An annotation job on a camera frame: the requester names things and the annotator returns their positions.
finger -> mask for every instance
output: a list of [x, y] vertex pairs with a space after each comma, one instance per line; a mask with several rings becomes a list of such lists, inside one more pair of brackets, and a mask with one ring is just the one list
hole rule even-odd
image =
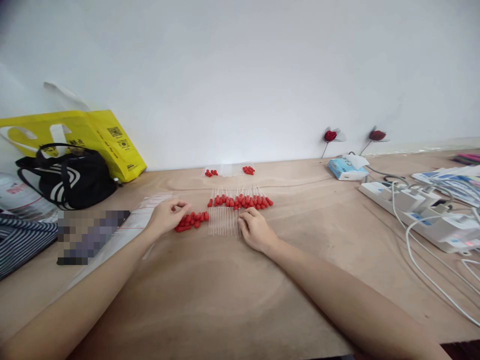
[[182, 207], [180, 211], [175, 214], [175, 216], [178, 217], [179, 219], [182, 219], [184, 215], [186, 215], [191, 208], [192, 208], [192, 205], [187, 204], [184, 207]]
[[240, 225], [240, 230], [245, 239], [250, 237], [250, 231], [247, 227], [247, 223], [243, 219], [238, 219], [238, 224]]
[[180, 199], [171, 199], [168, 200], [168, 205], [170, 205], [171, 208], [178, 206], [179, 208], [183, 208], [185, 205], [188, 205], [188, 202], [185, 202]]
[[260, 215], [259, 211], [254, 207], [249, 207], [246, 211], [250, 213], [253, 217]]
[[254, 219], [254, 217], [248, 212], [249, 209], [251, 209], [251, 207], [249, 207], [247, 211], [238, 215], [239, 218], [244, 219], [248, 224]]

white wall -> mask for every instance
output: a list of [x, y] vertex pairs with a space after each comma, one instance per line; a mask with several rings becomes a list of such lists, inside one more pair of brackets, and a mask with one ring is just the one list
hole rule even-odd
[[316, 158], [327, 126], [348, 141], [325, 156], [374, 125], [375, 153], [480, 136], [478, 0], [2, 4], [0, 117], [57, 111], [58, 82], [112, 109], [149, 170]]

small pile of red capsules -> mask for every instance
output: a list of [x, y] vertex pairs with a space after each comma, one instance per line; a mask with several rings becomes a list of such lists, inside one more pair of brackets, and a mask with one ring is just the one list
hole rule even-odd
[[209, 178], [211, 178], [213, 175], [217, 175], [217, 176], [218, 176], [218, 174], [219, 174], [219, 173], [217, 172], [217, 170], [212, 170], [212, 171], [210, 172], [210, 170], [207, 169], [207, 170], [205, 171], [205, 176], [208, 176]]
[[255, 172], [255, 169], [251, 166], [244, 166], [242, 167], [242, 169], [243, 169], [243, 172], [248, 175], [253, 175]]
[[196, 214], [195, 211], [192, 211], [191, 214], [184, 215], [181, 218], [181, 221], [175, 227], [175, 231], [177, 233], [181, 233], [181, 232], [184, 232], [185, 230], [190, 230], [192, 226], [195, 229], [198, 229], [201, 223], [203, 223], [204, 221], [207, 222], [208, 220], [210, 220], [210, 216], [207, 211], [199, 212], [198, 214]]
[[225, 204], [228, 208], [233, 208], [233, 210], [238, 210], [240, 208], [256, 208], [257, 210], [266, 209], [269, 206], [273, 206], [274, 202], [270, 200], [268, 197], [260, 196], [260, 195], [253, 195], [250, 197], [249, 195], [244, 196], [242, 193], [240, 196], [236, 196], [235, 200], [232, 197], [226, 197], [225, 194], [217, 195], [215, 201], [210, 199], [208, 202], [208, 207], [211, 208], [212, 205], [220, 206]]

red capsule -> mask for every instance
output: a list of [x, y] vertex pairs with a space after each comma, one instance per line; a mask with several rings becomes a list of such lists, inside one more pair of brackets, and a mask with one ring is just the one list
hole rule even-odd
[[190, 230], [192, 227], [191, 226], [178, 226], [175, 228], [175, 231], [177, 233], [184, 232], [185, 230]]

yellow bag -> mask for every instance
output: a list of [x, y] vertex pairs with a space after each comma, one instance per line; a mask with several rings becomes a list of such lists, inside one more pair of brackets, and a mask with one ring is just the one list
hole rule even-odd
[[[68, 143], [98, 151], [112, 178], [129, 182], [147, 165], [110, 110], [65, 111], [0, 120], [0, 135], [28, 157], [41, 145]], [[45, 157], [61, 156], [66, 149], [45, 149]]]

